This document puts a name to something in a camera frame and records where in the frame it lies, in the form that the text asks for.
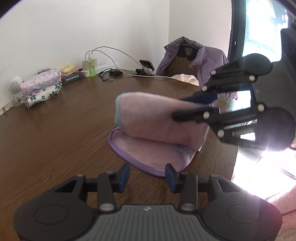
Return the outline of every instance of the purple trim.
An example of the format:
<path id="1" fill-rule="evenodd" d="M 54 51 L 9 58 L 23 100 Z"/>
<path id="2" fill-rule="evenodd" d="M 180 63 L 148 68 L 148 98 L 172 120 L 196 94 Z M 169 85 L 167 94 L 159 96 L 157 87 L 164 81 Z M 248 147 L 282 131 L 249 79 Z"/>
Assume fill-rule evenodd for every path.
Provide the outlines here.
<path id="1" fill-rule="evenodd" d="M 165 172 L 155 170 L 154 168 L 147 166 L 139 161 L 137 161 L 135 158 L 131 157 L 129 154 L 121 150 L 113 141 L 112 136 L 113 133 L 117 130 L 121 130 L 119 127 L 112 130 L 109 134 L 109 144 L 110 147 L 119 155 L 121 158 L 126 160 L 128 163 L 132 164 L 134 167 L 138 168 L 139 170 L 146 172 L 150 175 L 157 176 L 157 177 L 165 177 Z M 184 167 L 182 170 L 177 170 L 177 172 L 181 172 L 186 167 L 186 162 L 183 160 Z"/>

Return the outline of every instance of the wooden table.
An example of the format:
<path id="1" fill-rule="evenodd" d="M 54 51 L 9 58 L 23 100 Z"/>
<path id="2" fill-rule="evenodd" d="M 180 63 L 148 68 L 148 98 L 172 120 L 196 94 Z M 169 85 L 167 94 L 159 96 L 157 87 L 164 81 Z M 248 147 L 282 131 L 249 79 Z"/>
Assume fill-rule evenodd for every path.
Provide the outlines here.
<path id="1" fill-rule="evenodd" d="M 117 171 L 124 160 L 108 144 L 115 128 L 115 98 L 123 92 L 142 91 L 182 98 L 200 87 L 168 78 L 134 78 L 127 75 L 102 82 L 96 76 L 62 87 L 58 95 L 30 108 L 21 105 L 0 116 L 0 240 L 18 240 L 12 226 L 15 210 L 24 202 L 83 173 L 87 178 Z M 210 130 L 202 150 L 186 171 L 200 177 L 219 174 L 231 179 L 237 146 L 221 143 Z M 115 194 L 117 205 L 178 204 L 164 178 L 131 167 L 126 190 Z M 88 204 L 96 206 L 96 194 Z M 199 195 L 199 206 L 207 202 Z"/>

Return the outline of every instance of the floral cloth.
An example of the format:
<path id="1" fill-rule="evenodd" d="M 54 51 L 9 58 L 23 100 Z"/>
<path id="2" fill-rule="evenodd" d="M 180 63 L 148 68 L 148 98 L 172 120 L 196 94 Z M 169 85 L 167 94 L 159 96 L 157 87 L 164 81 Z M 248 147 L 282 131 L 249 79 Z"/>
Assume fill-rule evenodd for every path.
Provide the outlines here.
<path id="1" fill-rule="evenodd" d="M 36 90 L 50 86 L 53 83 L 56 83 L 60 76 L 61 73 L 53 69 L 35 75 L 28 81 L 21 84 L 20 87 L 22 89 L 22 95 L 30 95 Z"/>
<path id="2" fill-rule="evenodd" d="M 38 102 L 46 101 L 53 95 L 57 94 L 60 91 L 61 86 L 61 82 L 58 81 L 50 86 L 34 90 L 30 95 L 22 96 L 22 103 L 25 103 L 27 107 L 30 107 Z"/>

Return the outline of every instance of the light blue trim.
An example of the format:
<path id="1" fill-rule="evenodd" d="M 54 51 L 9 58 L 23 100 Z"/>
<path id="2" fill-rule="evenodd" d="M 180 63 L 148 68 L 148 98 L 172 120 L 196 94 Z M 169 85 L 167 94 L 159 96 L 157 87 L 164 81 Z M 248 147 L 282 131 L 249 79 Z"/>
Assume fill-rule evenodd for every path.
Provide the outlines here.
<path id="1" fill-rule="evenodd" d="M 115 113 L 115 124 L 119 126 L 124 132 L 126 132 L 122 122 L 121 122 L 121 115 L 120 115 L 120 102 L 121 102 L 121 97 L 125 95 L 126 93 L 122 93 L 119 96 L 117 96 L 115 100 L 115 106 L 116 106 L 116 113 Z"/>

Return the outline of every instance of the gray ribbed panel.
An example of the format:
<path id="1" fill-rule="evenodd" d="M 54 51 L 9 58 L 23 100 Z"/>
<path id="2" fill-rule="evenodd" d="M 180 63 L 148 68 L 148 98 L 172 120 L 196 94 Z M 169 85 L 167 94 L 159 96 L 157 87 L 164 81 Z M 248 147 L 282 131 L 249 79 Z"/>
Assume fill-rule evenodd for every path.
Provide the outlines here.
<path id="1" fill-rule="evenodd" d="M 101 215 L 78 241 L 219 241 L 206 232 L 197 217 L 177 212 L 173 205 L 123 205 Z"/>

